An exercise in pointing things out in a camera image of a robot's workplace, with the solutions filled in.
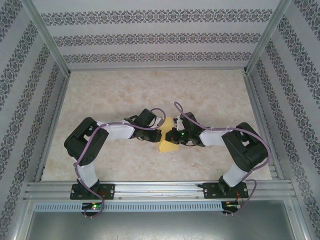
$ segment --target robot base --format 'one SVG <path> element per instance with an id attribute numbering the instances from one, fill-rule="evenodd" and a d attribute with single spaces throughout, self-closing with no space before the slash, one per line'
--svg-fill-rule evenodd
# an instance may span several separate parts
<path id="1" fill-rule="evenodd" d="M 113 200 L 115 195 L 115 185 L 99 183 L 99 181 L 91 188 L 95 193 L 105 200 Z M 81 183 L 73 184 L 70 193 L 71 200 L 98 200 L 99 198 L 89 192 Z"/>
<path id="2" fill-rule="evenodd" d="M 247 184 L 245 182 L 240 182 L 234 186 L 226 195 L 219 189 L 218 182 L 206 182 L 198 184 L 198 187 L 203 189 L 205 199 L 236 199 L 238 197 L 237 193 L 243 199 L 249 197 Z"/>

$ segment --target marble floor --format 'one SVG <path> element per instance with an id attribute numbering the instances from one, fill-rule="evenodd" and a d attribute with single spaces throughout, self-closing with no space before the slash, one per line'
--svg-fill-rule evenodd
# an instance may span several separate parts
<path id="1" fill-rule="evenodd" d="M 247 122 L 257 130 L 240 70 L 73 72 L 42 180 L 76 179 L 64 141 L 84 118 L 116 122 L 144 108 L 162 108 L 176 117 L 174 101 L 205 126 Z M 225 146 L 180 145 L 179 151 L 160 153 L 156 143 L 118 139 L 107 142 L 94 163 L 101 181 L 206 181 L 218 180 L 233 160 Z M 251 178 L 272 179 L 268 166 Z"/>

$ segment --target purple cable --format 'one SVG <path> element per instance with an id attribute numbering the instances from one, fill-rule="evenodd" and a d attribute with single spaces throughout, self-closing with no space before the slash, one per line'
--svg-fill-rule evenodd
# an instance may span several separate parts
<path id="1" fill-rule="evenodd" d="M 97 196 L 97 197 L 101 200 L 102 206 L 101 206 L 101 208 L 100 208 L 100 211 L 97 212 L 95 215 L 90 216 L 91 219 L 99 216 L 99 215 L 102 213 L 102 211 L 105 209 L 105 200 L 104 200 L 99 194 L 97 194 L 97 193 L 95 193 L 94 191 L 92 191 L 92 190 L 90 189 L 90 187 L 88 187 L 88 186 L 85 184 L 85 182 L 82 181 L 77 166 L 80 164 L 82 158 L 83 158 L 84 155 L 86 154 L 86 152 L 87 152 L 87 150 L 88 150 L 88 148 L 89 148 L 89 145 L 90 145 L 90 143 L 92 142 L 92 139 L 94 138 L 95 134 L 98 132 L 99 129 L 101 129 L 101 128 L 105 127 L 105 126 L 108 126 L 108 125 L 125 125 L 125 126 L 134 127 L 134 128 L 136 128 L 136 129 L 142 129 L 142 130 L 148 130 L 148 131 L 158 129 L 158 128 L 160 128 L 160 127 L 165 123 L 165 121 L 166 121 L 166 113 L 165 113 L 165 111 L 163 111 L 161 108 L 158 108 L 158 107 L 151 109 L 151 112 L 153 112 L 154 110 L 159 110 L 159 111 L 161 111 L 161 112 L 163 113 L 163 121 L 162 121 L 162 123 L 161 123 L 159 126 L 156 126 L 156 127 L 152 127 L 152 128 L 149 127 L 149 128 L 147 128 L 147 127 L 136 126 L 136 125 L 133 125 L 133 124 L 130 124 L 130 123 L 126 123 L 126 122 L 109 122 L 109 123 L 104 123 L 104 124 L 98 126 L 98 127 L 93 131 L 93 133 L 91 134 L 90 139 L 89 139 L 88 142 L 86 143 L 86 145 L 85 145 L 85 147 L 84 147 L 84 149 L 83 149 L 83 151 L 82 151 L 79 159 L 73 164 L 74 170 L 75 170 L 75 174 L 76 174 L 76 176 L 78 177 L 79 182 L 84 186 L 85 189 L 87 189 L 90 193 L 92 193 L 93 195 Z M 84 210 L 84 213 L 83 213 L 83 215 L 84 215 L 85 218 L 88 217 L 88 215 L 86 214 L 86 212 L 87 212 L 87 210 L 85 209 L 85 210 Z"/>
<path id="2" fill-rule="evenodd" d="M 245 180 L 253 171 L 257 170 L 257 169 L 260 169 L 262 167 L 264 167 L 265 165 L 267 165 L 270 161 L 270 158 L 271 158 L 271 151 L 270 151 L 270 147 L 268 146 L 268 144 L 261 138 L 259 137 L 258 135 L 250 132 L 250 131 L 247 131 L 247 130 L 244 130 L 244 129 L 241 129 L 241 128 L 237 128 L 237 127 L 221 127 L 221 128 L 213 128 L 213 127 L 206 127 L 194 120 L 192 120 L 190 117 L 188 117 L 185 113 L 184 113 L 184 109 L 182 108 L 181 104 L 177 101 L 174 102 L 174 106 L 176 107 L 176 109 L 178 109 L 178 111 L 186 118 L 188 119 L 190 122 L 194 123 L 195 125 L 199 126 L 200 128 L 202 129 L 205 129 L 205 130 L 210 130 L 210 131 L 227 131 L 227 130 L 235 130 L 235 131 L 239 131 L 239 132 L 243 132 L 243 133 L 246 133 L 256 139 L 258 139 L 262 144 L 263 146 L 266 148 L 266 151 L 268 153 L 268 157 L 266 158 L 266 161 L 259 165 L 259 166 L 256 166 L 254 167 L 250 172 L 247 173 L 247 175 L 245 175 L 243 177 L 242 180 Z"/>
<path id="3" fill-rule="evenodd" d="M 238 212 L 240 212 L 241 209 L 243 209 L 243 208 L 248 204 L 249 200 L 251 199 L 251 197 L 253 196 L 253 194 L 254 194 L 254 192 L 255 192 L 255 190 L 256 190 L 256 188 L 257 188 L 257 184 L 258 184 L 258 183 L 257 183 L 256 180 L 254 180 L 254 179 L 248 179 L 248 180 L 245 180 L 245 181 L 246 181 L 246 182 L 247 182 L 247 181 L 249 181 L 249 182 L 254 182 L 254 187 L 253 187 L 250 195 L 248 196 L 248 198 L 245 200 L 244 204 L 243 204 L 243 205 L 241 206 L 241 208 L 240 208 L 237 212 L 235 212 L 234 214 L 238 214 Z"/>

